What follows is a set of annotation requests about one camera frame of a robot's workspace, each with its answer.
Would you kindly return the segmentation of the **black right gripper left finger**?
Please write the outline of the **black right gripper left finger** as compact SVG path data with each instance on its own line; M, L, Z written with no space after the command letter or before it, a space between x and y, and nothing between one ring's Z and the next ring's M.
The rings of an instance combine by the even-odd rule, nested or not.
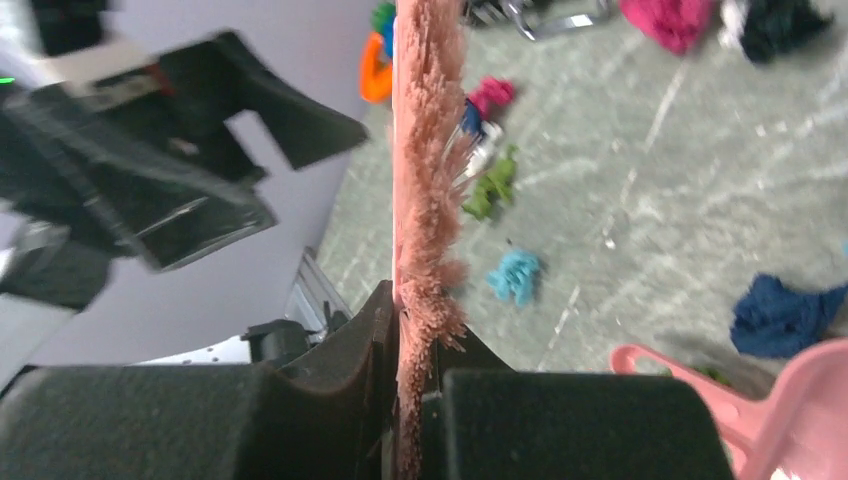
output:
M1 401L5 479L376 479L391 284L297 360L51 367Z

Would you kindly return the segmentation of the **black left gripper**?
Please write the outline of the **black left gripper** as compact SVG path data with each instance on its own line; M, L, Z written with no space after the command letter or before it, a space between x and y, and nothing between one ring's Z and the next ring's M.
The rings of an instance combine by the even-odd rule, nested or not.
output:
M367 138L234 31L90 80L1 92L1 197L22 215L1 290L79 312L112 262L171 271L272 227L265 170L228 127L255 113L294 170Z

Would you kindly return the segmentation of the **pink plastic dustpan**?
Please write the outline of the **pink plastic dustpan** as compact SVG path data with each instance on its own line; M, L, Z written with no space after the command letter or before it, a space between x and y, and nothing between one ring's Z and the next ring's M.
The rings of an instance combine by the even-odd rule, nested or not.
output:
M609 365L615 373L634 374L641 358L668 368L698 392L732 455L737 478L846 478L846 340L825 341L794 357L761 401L643 345L617 347Z

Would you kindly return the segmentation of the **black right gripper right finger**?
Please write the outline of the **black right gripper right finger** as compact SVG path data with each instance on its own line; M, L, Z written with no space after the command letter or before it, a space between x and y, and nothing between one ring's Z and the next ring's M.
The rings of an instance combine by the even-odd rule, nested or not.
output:
M425 479L729 479L705 403L668 376L511 369L476 335L435 354Z

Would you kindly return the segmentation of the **pink hand brush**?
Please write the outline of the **pink hand brush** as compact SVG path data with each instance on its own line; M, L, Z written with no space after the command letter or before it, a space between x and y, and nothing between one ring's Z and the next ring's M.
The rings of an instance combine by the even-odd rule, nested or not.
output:
M462 229L469 141L459 1L399 1L393 47L393 296L398 313L397 478L420 475L421 401L435 341L460 346L467 315L451 289L468 267L450 250Z

